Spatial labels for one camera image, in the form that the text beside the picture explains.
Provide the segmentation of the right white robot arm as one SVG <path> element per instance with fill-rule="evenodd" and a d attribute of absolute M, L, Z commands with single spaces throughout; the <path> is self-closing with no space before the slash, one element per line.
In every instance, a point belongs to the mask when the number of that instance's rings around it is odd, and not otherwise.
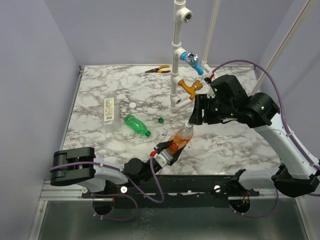
<path fill-rule="evenodd" d="M 280 166 L 266 170 L 239 170 L 230 191 L 241 196 L 254 188 L 276 188 L 288 197 L 313 193 L 320 184 L 320 161 L 297 139 L 284 120 L 283 112 L 267 94 L 232 94 L 195 97 L 189 123 L 224 124 L 227 119 L 245 124 L 260 134 L 276 152 Z"/>

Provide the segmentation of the orange label tea bottle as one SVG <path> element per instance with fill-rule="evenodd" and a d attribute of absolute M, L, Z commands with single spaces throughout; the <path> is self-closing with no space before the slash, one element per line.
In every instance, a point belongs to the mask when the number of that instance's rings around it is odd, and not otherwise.
<path fill-rule="evenodd" d="M 167 148 L 167 151 L 173 156 L 179 149 L 185 147 L 194 134 L 193 128 L 186 128 L 185 123 L 179 128 L 179 130 L 172 135 L 168 141 L 172 140 L 172 144 Z"/>

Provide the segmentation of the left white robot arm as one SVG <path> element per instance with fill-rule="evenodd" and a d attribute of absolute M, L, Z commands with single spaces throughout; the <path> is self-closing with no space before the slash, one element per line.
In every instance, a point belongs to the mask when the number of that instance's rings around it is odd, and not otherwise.
<path fill-rule="evenodd" d="M 181 151 L 170 149 L 172 144 L 172 140 L 157 144 L 155 157 L 148 161 L 132 158 L 124 164 L 97 157 L 93 147 L 57 151 L 53 154 L 52 168 L 49 170 L 50 184 L 55 187 L 80 185 L 104 198 L 111 191 L 108 182 L 123 186 L 132 180 L 138 185 L 141 181 L 148 181 L 165 166 L 173 165 Z"/>

